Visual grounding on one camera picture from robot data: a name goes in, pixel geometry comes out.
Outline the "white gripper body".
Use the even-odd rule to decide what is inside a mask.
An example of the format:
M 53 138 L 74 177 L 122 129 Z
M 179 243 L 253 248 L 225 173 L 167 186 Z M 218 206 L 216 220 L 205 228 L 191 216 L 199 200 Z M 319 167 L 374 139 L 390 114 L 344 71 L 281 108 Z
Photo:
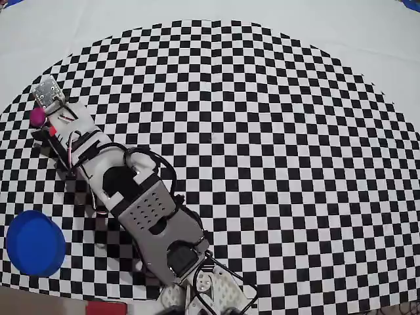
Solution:
M 111 139 L 98 126 L 86 106 L 79 102 L 68 104 L 71 122 L 53 126 L 65 138 L 69 137 L 70 165 L 111 165 L 112 147 L 105 147 Z

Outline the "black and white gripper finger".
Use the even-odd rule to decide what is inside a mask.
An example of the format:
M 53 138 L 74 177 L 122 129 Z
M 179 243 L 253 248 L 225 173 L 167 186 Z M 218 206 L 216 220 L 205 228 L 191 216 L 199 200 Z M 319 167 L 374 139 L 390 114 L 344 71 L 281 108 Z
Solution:
M 67 173 L 73 173 L 69 158 L 69 137 L 65 138 L 54 127 L 46 126 L 35 128 L 31 135 L 35 140 L 48 144 L 56 154 L 59 164 L 64 170 Z

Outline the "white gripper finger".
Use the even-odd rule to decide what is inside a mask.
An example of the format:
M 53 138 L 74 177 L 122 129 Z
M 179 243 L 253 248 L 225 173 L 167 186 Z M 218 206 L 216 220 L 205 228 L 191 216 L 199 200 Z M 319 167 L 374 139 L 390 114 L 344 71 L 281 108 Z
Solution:
M 71 122 L 71 113 L 66 109 L 66 106 L 66 103 L 52 103 L 45 107 L 45 115 L 49 127 L 62 127 Z

